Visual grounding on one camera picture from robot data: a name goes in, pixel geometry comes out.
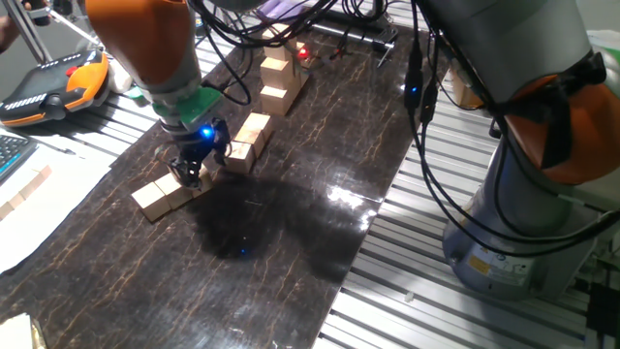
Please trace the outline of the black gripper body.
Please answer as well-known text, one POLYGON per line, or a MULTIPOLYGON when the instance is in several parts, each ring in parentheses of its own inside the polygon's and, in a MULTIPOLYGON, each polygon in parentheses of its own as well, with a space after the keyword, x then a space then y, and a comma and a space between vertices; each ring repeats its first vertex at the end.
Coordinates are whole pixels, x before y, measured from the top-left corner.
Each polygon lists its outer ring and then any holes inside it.
POLYGON ((214 117, 201 125, 197 131, 183 135, 173 135, 172 139, 179 148, 180 158, 202 162, 211 152, 216 163, 224 163, 229 155, 229 128, 227 122, 214 117))

